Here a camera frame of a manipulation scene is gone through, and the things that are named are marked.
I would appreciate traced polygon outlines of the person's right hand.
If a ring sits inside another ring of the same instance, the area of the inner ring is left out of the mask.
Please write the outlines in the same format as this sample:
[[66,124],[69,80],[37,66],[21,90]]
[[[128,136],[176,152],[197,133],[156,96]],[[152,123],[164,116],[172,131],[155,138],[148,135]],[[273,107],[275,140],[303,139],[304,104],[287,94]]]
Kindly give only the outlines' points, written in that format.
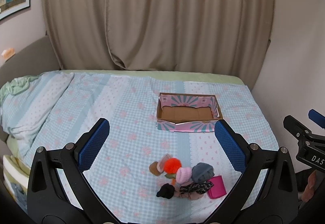
[[303,202],[308,202],[314,194],[316,185],[316,170],[307,169],[302,170],[297,174],[297,185],[298,190],[301,194],[301,200]]

